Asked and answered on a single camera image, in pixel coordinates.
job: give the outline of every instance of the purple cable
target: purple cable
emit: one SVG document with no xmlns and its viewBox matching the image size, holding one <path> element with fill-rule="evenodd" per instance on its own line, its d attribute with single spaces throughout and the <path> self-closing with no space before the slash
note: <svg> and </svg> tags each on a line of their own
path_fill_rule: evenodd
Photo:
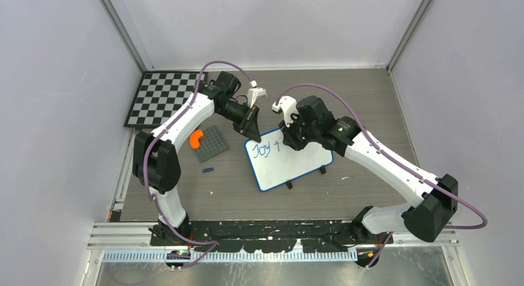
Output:
<svg viewBox="0 0 524 286">
<path fill-rule="evenodd" d="M 368 263 L 368 265 L 366 266 L 368 271 L 370 269 L 370 266 L 375 262 L 375 260 L 378 258 L 378 256 L 380 255 L 380 253 L 382 252 L 382 250 L 384 249 L 386 244 L 389 242 L 389 239 L 391 238 L 392 235 L 393 235 L 393 232 L 390 232 L 387 235 L 386 239 L 384 240 L 384 244 L 382 245 L 382 247 L 380 247 L 380 249 L 377 251 L 377 254 L 375 254 L 375 256 L 373 256 L 373 259 L 370 261 L 370 263 Z"/>
<path fill-rule="evenodd" d="M 193 91 L 193 97 L 189 100 L 189 106 L 185 106 L 184 109 L 182 110 L 182 112 L 177 117 L 175 117 L 175 119 L 173 119 L 173 121 L 170 122 L 166 126 L 166 128 L 164 130 L 162 130 L 160 133 L 158 133 L 158 136 L 156 136 L 153 139 L 153 141 L 149 144 L 149 146 L 146 149 L 146 153 L 144 154 L 144 163 L 142 165 L 143 166 L 143 176 L 144 176 L 144 186 L 146 187 L 148 198 L 149 198 L 150 201 L 154 201 L 154 205 L 156 206 L 156 210 L 158 211 L 158 214 L 160 215 L 160 217 L 162 217 L 162 219 L 164 219 L 164 222 L 167 224 L 169 229 L 171 229 L 171 231 L 177 237 L 179 237 L 181 240 L 183 240 L 183 241 L 185 241 L 185 242 L 187 242 L 189 244 L 203 245 L 203 246 L 205 246 L 205 245 L 212 245 L 199 258 L 197 258 L 196 260 L 194 260 L 194 261 L 192 261 L 192 262 L 182 266 L 182 269 L 194 266 L 199 260 L 204 258 L 204 256 L 206 256 L 209 252 L 211 252 L 214 249 L 214 247 L 216 247 L 216 245 L 218 245 L 218 242 L 217 241 L 209 241 L 209 242 L 193 241 L 193 240 L 190 240 L 188 238 L 185 238 L 178 231 L 176 231 L 176 229 L 171 225 L 171 223 L 169 222 L 167 217 L 162 212 L 162 209 L 160 208 L 160 206 L 158 204 L 158 201 L 156 200 L 156 196 L 151 195 L 151 190 L 150 190 L 150 187 L 149 187 L 149 177 L 148 177 L 148 174 L 147 174 L 148 160 L 149 160 L 149 155 L 151 154 L 151 151 L 153 150 L 153 146 L 158 142 L 158 140 L 160 140 L 160 138 L 166 133 L 166 131 L 169 130 L 189 110 L 191 105 L 195 102 L 195 99 L 197 98 L 198 87 L 200 86 L 200 79 L 202 78 L 202 75 L 204 74 L 204 71 L 206 70 L 206 68 L 209 67 L 210 65 L 213 65 L 213 64 L 226 64 L 226 65 L 230 65 L 232 67 L 235 67 L 236 69 L 241 71 L 249 79 L 250 82 L 253 81 L 253 79 L 246 73 L 246 71 L 244 71 L 242 68 L 240 68 L 239 66 L 237 66 L 237 65 L 235 65 L 233 63 L 226 62 L 226 61 L 211 61 L 211 62 L 205 64 L 202 67 L 202 69 L 200 70 L 200 72 L 198 73 L 198 75 L 196 76 L 195 90 Z"/>
<path fill-rule="evenodd" d="M 420 175 L 419 173 L 415 172 L 414 170 L 411 170 L 410 168 L 408 168 L 407 166 L 402 164 L 400 161 L 394 159 L 387 152 L 385 152 L 384 150 L 380 149 L 380 147 L 377 145 L 377 143 L 375 143 L 375 141 L 373 141 L 373 139 L 371 139 L 368 131 L 366 130 L 366 128 L 364 127 L 364 125 L 362 124 L 360 119 L 358 118 L 357 113 L 343 99 L 343 97 L 341 97 L 338 93 L 336 93 L 332 89 L 327 88 L 327 87 L 322 86 L 322 85 L 319 85 L 319 84 L 314 84 L 314 83 L 299 83 L 299 84 L 292 85 L 292 86 L 288 87 L 286 90 L 284 90 L 284 92 L 277 98 L 275 103 L 278 103 L 278 101 L 280 101 L 280 98 L 282 96 L 284 96 L 288 91 L 290 91 L 290 90 L 292 90 L 292 89 L 294 89 L 296 87 L 300 87 L 300 86 L 310 86 L 310 87 L 319 88 L 320 90 L 328 92 L 330 95 L 332 95 L 335 98 L 337 98 L 346 107 L 346 109 L 349 110 L 351 115 L 353 115 L 353 118 L 355 119 L 355 121 L 357 122 L 358 126 L 360 127 L 360 129 L 364 133 L 364 136 L 366 137 L 366 139 L 368 139 L 368 141 L 373 145 L 373 147 L 379 153 L 383 154 L 385 157 L 387 157 L 391 162 L 393 162 L 394 164 L 399 166 L 401 169 L 403 169 L 406 172 L 408 172 L 408 173 L 412 174 L 413 176 L 415 176 L 415 178 L 417 178 L 418 180 L 422 180 L 423 179 L 422 175 Z M 429 186 L 433 187 L 434 189 L 438 190 L 439 192 L 445 194 L 446 196 L 452 198 L 453 200 L 458 201 L 459 203 L 463 204 L 464 206 L 466 206 L 468 209 L 472 210 L 475 214 L 477 214 L 482 219 L 482 223 L 481 224 L 477 224 L 477 225 L 447 225 L 447 226 L 445 226 L 446 229 L 468 229 L 468 230 L 470 230 L 470 229 L 481 229 L 481 228 L 485 227 L 488 224 L 488 218 L 486 218 L 486 216 L 479 209 L 474 207 L 472 204 L 470 204 L 467 201 L 459 198 L 458 196 L 454 195 L 453 193 L 443 189 L 442 187 L 436 185 L 435 183 L 429 181 L 428 179 L 424 179 L 424 183 L 428 184 Z"/>
</svg>

